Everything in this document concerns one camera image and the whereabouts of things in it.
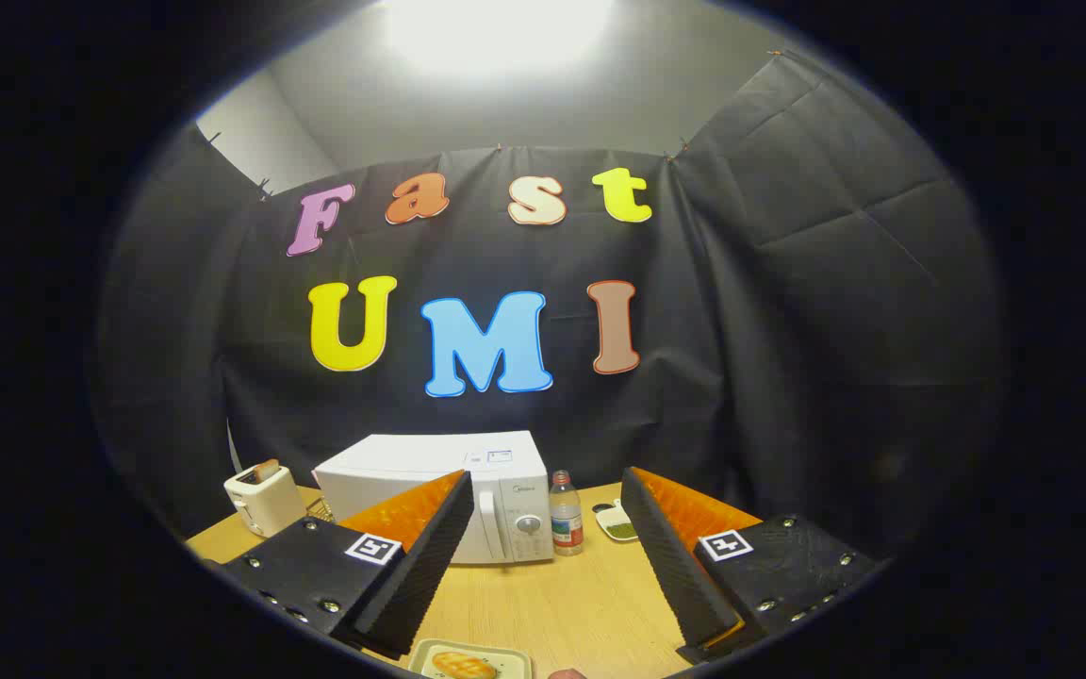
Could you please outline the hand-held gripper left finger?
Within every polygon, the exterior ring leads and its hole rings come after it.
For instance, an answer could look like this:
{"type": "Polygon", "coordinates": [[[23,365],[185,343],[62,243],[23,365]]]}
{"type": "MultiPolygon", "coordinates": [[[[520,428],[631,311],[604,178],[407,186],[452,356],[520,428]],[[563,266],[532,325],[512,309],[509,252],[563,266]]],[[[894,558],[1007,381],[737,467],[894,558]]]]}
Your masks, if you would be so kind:
{"type": "Polygon", "coordinates": [[[411,652],[471,512],[470,471],[450,471],[344,521],[293,521],[220,564],[220,576],[272,614],[397,661],[411,652]]]}

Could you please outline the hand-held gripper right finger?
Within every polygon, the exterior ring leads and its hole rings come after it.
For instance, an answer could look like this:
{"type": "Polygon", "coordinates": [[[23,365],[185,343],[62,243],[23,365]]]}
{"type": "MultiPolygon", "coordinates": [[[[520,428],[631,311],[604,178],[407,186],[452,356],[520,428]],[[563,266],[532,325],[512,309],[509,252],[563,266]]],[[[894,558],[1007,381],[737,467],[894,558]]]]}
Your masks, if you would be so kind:
{"type": "Polygon", "coordinates": [[[758,519],[637,467],[620,499],[694,665],[803,626],[882,567],[798,513],[758,519]]]}

